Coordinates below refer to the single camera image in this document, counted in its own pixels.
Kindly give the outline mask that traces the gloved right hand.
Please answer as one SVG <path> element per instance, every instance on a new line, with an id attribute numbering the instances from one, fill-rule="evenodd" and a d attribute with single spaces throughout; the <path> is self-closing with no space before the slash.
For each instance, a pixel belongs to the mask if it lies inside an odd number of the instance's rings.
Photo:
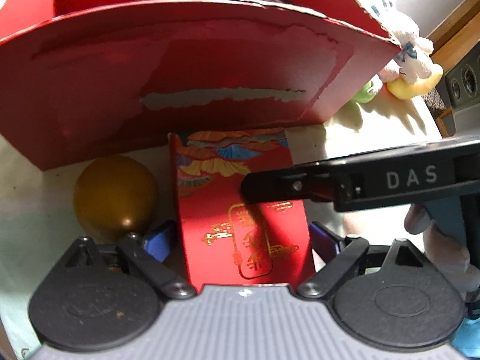
<path id="1" fill-rule="evenodd" d="M 422 234 L 426 257 L 463 299 L 479 288 L 479 269 L 470 263 L 470 252 L 460 242 L 444 236 L 424 207 L 409 207 L 404 228 L 410 234 Z"/>

